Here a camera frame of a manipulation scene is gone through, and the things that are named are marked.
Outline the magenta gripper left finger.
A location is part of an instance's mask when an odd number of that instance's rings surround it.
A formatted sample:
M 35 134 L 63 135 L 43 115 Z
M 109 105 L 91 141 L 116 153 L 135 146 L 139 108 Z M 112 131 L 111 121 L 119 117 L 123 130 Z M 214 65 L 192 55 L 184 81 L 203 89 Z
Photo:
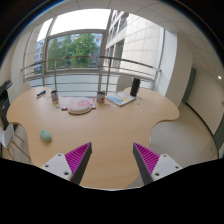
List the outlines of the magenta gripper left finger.
M 86 143 L 66 154 L 57 153 L 42 169 L 79 185 L 91 154 L 92 144 Z

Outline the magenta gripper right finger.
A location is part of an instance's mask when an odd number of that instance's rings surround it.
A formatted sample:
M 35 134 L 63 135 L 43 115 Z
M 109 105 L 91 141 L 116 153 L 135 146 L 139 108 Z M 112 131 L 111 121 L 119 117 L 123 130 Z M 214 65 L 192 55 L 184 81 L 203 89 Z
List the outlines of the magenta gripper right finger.
M 168 154 L 157 154 L 138 143 L 133 144 L 133 154 L 145 185 L 182 169 Z

